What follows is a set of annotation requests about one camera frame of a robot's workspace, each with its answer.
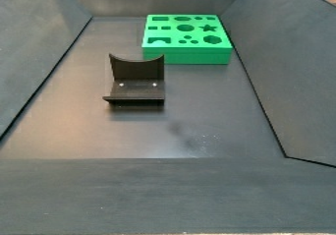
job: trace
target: hexagonal hole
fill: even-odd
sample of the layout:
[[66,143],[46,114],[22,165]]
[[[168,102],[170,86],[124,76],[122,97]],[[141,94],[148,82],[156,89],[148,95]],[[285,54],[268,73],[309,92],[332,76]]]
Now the hexagonal hole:
[[210,44],[217,44],[221,42],[221,38],[214,35],[208,35],[204,37],[204,41]]

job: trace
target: black bracket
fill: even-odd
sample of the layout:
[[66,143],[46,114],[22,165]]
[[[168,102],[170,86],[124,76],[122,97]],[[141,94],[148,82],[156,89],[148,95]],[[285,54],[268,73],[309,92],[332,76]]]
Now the black bracket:
[[114,81],[110,95],[102,98],[110,103],[162,104],[164,55],[146,61],[128,61],[112,54],[109,57]]

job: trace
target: circular hole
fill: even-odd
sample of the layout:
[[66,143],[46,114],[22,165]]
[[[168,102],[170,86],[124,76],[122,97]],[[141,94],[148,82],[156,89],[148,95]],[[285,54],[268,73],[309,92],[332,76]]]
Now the circular hole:
[[180,31],[192,31],[192,30],[194,30],[194,27],[189,26],[189,25],[180,25],[180,26],[177,26],[177,30],[180,30]]

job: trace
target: bin floor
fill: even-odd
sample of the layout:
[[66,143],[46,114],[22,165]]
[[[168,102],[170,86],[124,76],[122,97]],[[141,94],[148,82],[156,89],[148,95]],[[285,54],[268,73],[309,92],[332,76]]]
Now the bin floor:
[[165,65],[164,108],[118,108],[109,53],[141,59],[142,19],[96,19],[0,149],[0,158],[281,156],[237,56]]

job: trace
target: green shape sorter board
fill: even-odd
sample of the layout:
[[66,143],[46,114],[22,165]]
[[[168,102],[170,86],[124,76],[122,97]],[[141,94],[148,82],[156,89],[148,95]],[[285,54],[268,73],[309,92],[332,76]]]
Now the green shape sorter board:
[[232,52],[216,15],[148,15],[141,48],[165,64],[228,64]]

